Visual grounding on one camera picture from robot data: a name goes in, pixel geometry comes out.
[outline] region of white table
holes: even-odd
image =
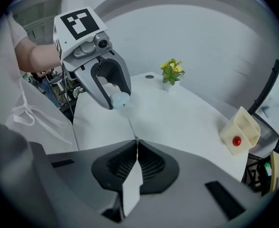
[[[131,77],[130,103],[125,109],[106,110],[88,94],[80,94],[73,122],[79,149],[134,139],[129,116],[139,138],[202,156],[241,181],[248,152],[233,156],[218,135],[228,120],[181,86],[167,93],[161,80],[151,72]],[[103,87],[108,94],[119,90],[111,84]]]

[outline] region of robotic arm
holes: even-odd
[[[111,110],[117,101],[123,105],[129,100],[131,81],[126,63],[112,49],[106,29],[90,7],[76,9],[55,17],[53,41],[68,78],[77,78],[99,105]],[[109,97],[98,77],[117,85],[121,94]]]

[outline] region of white flower pot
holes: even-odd
[[[174,85],[171,85],[170,81],[168,81],[165,84],[162,83],[162,85],[163,85],[164,90],[166,90],[168,93],[172,93],[172,92],[175,92],[176,89],[179,87],[180,82],[181,82],[180,80],[177,80]]]

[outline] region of white apron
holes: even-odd
[[[0,19],[0,124],[42,144],[46,154],[77,151],[71,122],[20,76],[14,48],[26,36],[12,17]]]

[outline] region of black slot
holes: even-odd
[[[74,163],[73,160],[68,159],[68,160],[63,160],[63,161],[52,162],[51,165],[53,166],[53,168],[57,168],[57,167],[62,167],[62,166],[73,164],[73,163]]]
[[[72,79],[75,79],[76,78],[76,76],[75,76],[75,73],[74,72],[68,72],[69,74],[70,74],[70,77],[72,78]]]
[[[218,181],[205,183],[205,186],[229,220],[234,219],[245,211]]]
[[[118,209],[107,209],[102,215],[115,221],[116,223],[120,223],[122,221],[121,214]]]

